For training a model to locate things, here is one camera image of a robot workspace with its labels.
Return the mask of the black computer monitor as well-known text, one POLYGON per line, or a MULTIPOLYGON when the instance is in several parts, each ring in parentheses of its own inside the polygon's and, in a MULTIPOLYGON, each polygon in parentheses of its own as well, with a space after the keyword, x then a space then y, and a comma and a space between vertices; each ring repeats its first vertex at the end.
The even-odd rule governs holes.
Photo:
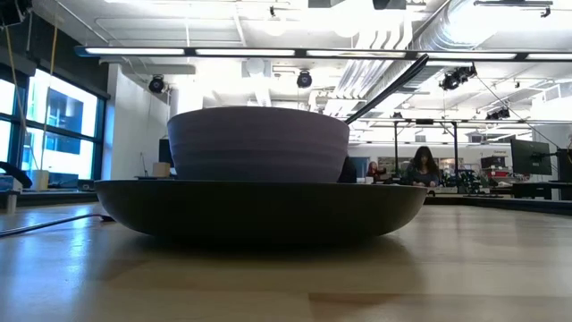
POLYGON ((160 139, 159 140, 158 161, 161 163, 166 163, 171 168, 174 168, 174 162, 172 160, 170 142, 168 139, 160 139))
POLYGON ((558 180, 572 182, 572 149, 559 148, 556 152, 558 161, 558 180))
POLYGON ((547 143, 511 140, 510 148, 514 173, 551 175, 551 152, 547 143))

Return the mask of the black round plate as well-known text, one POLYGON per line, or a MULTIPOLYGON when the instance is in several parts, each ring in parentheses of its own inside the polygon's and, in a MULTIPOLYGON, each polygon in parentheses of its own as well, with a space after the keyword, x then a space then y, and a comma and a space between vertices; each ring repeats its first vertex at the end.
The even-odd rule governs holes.
POLYGON ((95 184, 116 222, 162 239, 220 244, 359 241, 399 230, 424 205, 416 186, 114 180, 95 184))

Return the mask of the iridescent blue fork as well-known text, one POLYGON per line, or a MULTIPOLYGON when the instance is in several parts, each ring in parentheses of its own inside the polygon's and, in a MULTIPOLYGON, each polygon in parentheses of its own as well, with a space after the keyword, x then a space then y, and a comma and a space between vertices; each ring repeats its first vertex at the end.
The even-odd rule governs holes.
POLYGON ((6 238, 6 237, 18 235, 18 234, 29 233, 29 232, 40 230, 43 228, 47 228, 47 227, 51 227, 51 226, 55 226, 55 225, 62 225, 62 224, 70 223, 73 221, 78 221, 78 220, 88 219, 88 218, 99 218, 102 222, 113 222, 114 221, 110 216, 101 215, 101 214, 88 214, 88 215, 81 215, 81 216, 73 216, 73 217, 58 219, 58 220, 51 221, 51 222, 45 222, 42 224, 0 231, 0 238, 6 238))

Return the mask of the beige bucket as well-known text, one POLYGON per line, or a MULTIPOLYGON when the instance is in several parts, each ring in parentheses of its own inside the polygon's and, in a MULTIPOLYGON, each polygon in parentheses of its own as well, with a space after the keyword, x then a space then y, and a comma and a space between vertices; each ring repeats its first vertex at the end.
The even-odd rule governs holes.
POLYGON ((49 184, 49 172, 47 170, 31 170, 30 179, 32 184, 30 188, 33 191, 46 191, 49 184))

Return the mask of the iridescent purple spoon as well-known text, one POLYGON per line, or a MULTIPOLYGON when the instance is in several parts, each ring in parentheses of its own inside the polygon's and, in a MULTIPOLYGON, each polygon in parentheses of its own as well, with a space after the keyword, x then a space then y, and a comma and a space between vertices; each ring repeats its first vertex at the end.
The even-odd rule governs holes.
POLYGON ((381 91, 376 97, 368 101, 362 108, 355 112, 352 116, 346 119, 344 122, 347 125, 355 122, 357 119, 367 114, 373 108, 377 107, 382 103, 387 97, 394 94, 400 87, 402 87, 407 82, 411 81, 416 77, 429 62, 430 57, 428 54, 421 55, 410 67, 407 68, 396 80, 390 83, 383 91, 381 91))

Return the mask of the dark window frame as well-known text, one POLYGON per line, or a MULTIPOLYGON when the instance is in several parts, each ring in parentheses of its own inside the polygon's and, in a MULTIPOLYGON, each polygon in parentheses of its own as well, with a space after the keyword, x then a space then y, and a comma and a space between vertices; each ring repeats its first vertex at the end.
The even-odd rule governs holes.
POLYGON ((38 68, 31 75, 0 64, 0 162, 49 184, 101 177, 106 98, 38 68))

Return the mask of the black overhead device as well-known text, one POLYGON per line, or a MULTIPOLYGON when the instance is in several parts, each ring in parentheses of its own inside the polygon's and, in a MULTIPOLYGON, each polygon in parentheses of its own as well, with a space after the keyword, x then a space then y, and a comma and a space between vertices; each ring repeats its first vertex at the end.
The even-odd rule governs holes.
POLYGON ((32 10, 32 0, 0 0, 0 27, 24 22, 32 10))

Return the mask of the lavender plastic bowl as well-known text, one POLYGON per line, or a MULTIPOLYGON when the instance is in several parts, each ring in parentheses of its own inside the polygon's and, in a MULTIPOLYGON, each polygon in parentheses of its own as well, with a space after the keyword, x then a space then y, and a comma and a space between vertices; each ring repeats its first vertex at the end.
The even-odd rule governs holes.
POLYGON ((179 178, 225 182, 336 182, 349 127, 327 115, 279 107, 223 106, 168 124, 179 178))

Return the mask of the black background rig frame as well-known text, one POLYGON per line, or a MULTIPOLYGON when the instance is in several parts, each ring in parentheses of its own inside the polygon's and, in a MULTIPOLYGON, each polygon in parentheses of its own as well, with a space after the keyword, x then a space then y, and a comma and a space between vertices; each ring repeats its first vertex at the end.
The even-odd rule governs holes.
POLYGON ((395 169, 398 169, 399 161, 399 134, 398 125, 406 123, 407 125, 421 125, 422 127, 439 124, 452 138, 454 151, 454 174, 459 178, 459 161, 458 161, 458 121, 450 119, 429 119, 429 118, 392 118, 394 130, 394 161, 395 169))

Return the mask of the long ceiling light bar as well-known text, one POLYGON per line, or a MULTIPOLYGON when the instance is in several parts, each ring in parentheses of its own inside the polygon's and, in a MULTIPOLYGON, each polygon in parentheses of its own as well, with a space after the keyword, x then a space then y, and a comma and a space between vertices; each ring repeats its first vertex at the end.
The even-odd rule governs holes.
POLYGON ((204 58, 294 58, 332 60, 415 61, 423 56, 432 61, 572 63, 572 52, 429 51, 336 48, 262 47, 75 47, 80 57, 204 57, 204 58))

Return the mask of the silver ventilation duct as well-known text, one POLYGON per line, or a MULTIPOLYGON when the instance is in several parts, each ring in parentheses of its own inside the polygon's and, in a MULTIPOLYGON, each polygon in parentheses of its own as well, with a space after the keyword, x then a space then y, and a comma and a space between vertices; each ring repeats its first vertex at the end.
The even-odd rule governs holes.
MULTIPOLYGON (((449 0, 418 36, 409 43, 409 50, 471 50, 490 38, 498 29, 487 25, 486 16, 490 7, 475 6, 477 0, 449 0)), ((380 94, 393 81, 407 70, 413 61, 384 61, 383 74, 379 74, 364 98, 370 99, 380 94)))

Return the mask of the black office chair back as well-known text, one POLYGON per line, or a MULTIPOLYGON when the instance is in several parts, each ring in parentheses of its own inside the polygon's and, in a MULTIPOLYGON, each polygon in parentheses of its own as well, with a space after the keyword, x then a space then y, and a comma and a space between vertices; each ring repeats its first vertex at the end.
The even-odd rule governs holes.
POLYGON ((356 183, 357 169, 349 156, 346 156, 337 183, 356 183))

